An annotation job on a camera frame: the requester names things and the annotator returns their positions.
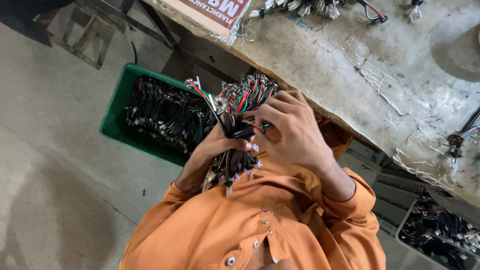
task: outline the metal frame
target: metal frame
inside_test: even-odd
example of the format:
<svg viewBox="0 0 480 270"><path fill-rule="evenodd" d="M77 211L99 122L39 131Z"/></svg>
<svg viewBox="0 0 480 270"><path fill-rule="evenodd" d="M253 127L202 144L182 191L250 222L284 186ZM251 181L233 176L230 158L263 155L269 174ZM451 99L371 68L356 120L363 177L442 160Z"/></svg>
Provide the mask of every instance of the metal frame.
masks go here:
<svg viewBox="0 0 480 270"><path fill-rule="evenodd" d="M167 26L163 23L160 16L158 16L158 13L156 12L156 10L148 3L142 0L123 0L120 5L120 9L116 9L115 7L104 2L103 0L81 0L81 1L86 1L87 4L95 6L98 10L102 11L105 14L111 14L113 16L116 16L124 20L127 24L132 25L138 30L160 41L161 43L163 43L163 45L165 45L165 47L169 48L170 50L176 51L178 53L177 55L180 56L181 60L186 62L186 66L191 66L191 64L193 63L198 65L202 69L208 71L212 75L224 80L227 83L237 82L236 79L228 76L227 74L223 73L217 68L209 65L207 62L199 59L198 57L188 52L187 50L182 49L180 45L177 43L177 41L175 40L175 38L173 37L172 33L167 28ZM149 27L143 25L142 23L138 22L137 20L134 20L133 18L127 15L128 11L132 8L134 2L138 4L142 12L153 23L153 25L155 25L162 32L162 34L165 36L168 42L167 40L165 40L164 36L162 36L161 34L157 33L156 31L150 29Z"/></svg>

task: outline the plastic bin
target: plastic bin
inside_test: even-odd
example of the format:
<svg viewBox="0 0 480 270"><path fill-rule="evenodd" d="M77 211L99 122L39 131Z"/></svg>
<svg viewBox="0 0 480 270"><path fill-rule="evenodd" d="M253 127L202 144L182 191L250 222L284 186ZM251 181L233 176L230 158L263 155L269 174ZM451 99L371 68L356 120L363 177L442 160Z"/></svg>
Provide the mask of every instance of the plastic bin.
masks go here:
<svg viewBox="0 0 480 270"><path fill-rule="evenodd" d="M100 133L144 154L184 166L189 158L188 154L162 145L158 139L137 132L134 128L128 126L126 122L127 113L125 107L129 104L132 96L132 86L137 78L142 75L157 78L172 86L198 95L198 93L188 89L182 81L142 68L133 63L128 63L123 67L115 91L113 91L107 111L100 124Z"/></svg>

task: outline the concrete floor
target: concrete floor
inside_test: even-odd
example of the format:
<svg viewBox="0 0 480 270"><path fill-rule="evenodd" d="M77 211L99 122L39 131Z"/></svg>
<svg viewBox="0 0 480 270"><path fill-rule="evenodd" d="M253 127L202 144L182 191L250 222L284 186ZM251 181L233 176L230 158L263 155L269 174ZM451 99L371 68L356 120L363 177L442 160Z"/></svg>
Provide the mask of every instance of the concrete floor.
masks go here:
<svg viewBox="0 0 480 270"><path fill-rule="evenodd" d="M0 269L117 269L136 223L181 171L98 132L133 61L130 40L147 68L162 70L171 55L139 31L112 34L97 71L0 24ZM341 163L373 182L356 160ZM378 237L387 269L434 269Z"/></svg>

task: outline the hand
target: hand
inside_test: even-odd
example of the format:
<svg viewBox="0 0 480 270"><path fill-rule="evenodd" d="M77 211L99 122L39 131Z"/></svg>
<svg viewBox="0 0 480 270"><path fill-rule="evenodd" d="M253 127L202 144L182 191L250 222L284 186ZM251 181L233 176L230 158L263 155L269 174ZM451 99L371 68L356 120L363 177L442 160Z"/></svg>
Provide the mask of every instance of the hand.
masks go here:
<svg viewBox="0 0 480 270"><path fill-rule="evenodd" d="M353 197L356 184L335 161L313 110L300 91L280 91L258 110L246 112L244 116L254 116L256 123L269 121L280 131L282 138L276 142L254 129L259 144L272 158L315 173L321 179L323 193L332 200L345 201Z"/></svg>
<svg viewBox="0 0 480 270"><path fill-rule="evenodd" d="M300 91L280 91L258 110L244 113L254 116L256 123L269 121L282 134L275 142L254 129L259 144L270 156L313 171L318 164L334 161L332 150L325 143L313 110Z"/></svg>
<svg viewBox="0 0 480 270"><path fill-rule="evenodd" d="M175 186L185 193L198 194L202 191L205 176L214 157L229 149L248 151L251 148L252 144L244 139L226 138L217 124L195 148L187 164L175 180Z"/></svg>
<svg viewBox="0 0 480 270"><path fill-rule="evenodd" d="M210 134L195 148L192 156L199 155L205 159L212 159L229 149L248 151L251 148L252 144L249 141L226 138L225 135L223 135L222 129L217 124Z"/></svg>

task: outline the wire harness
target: wire harness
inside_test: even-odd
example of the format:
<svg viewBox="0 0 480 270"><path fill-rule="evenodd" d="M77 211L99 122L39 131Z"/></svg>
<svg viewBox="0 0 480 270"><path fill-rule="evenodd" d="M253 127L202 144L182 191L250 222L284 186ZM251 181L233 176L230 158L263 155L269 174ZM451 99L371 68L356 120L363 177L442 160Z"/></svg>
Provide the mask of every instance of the wire harness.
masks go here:
<svg viewBox="0 0 480 270"><path fill-rule="evenodd" d="M203 92L192 79L187 79L185 85L195 89L204 98L227 138L248 140L254 135L254 128L264 132L274 127L269 122L256 123L242 116L246 111L256 110L277 92L276 82L265 75L247 76L239 84L222 82L222 91L216 97ZM259 150L256 145L252 145L252 149ZM231 186L240 179L240 174L249 174L253 168L261 166L262 163L250 151L227 150L215 157L205 178L204 191L220 184L226 187L225 195L229 196L232 194Z"/></svg>
<svg viewBox="0 0 480 270"><path fill-rule="evenodd" d="M388 17L383 15L378 9L368 3L366 0L355 0L360 3L365 9L365 16L373 21L379 21L384 23L388 20ZM271 14L281 10L288 9L288 11L295 10L295 13L299 17L303 17L312 12L317 12L319 15L328 16L331 19L336 19L340 16L337 5L343 6L347 3L347 0L267 0L265 7L260 10L253 10L249 18L261 17L264 18L266 14Z"/></svg>
<svg viewBox="0 0 480 270"><path fill-rule="evenodd" d="M202 98L148 76L133 85L126 110L129 126L185 154L191 154L216 125Z"/></svg>

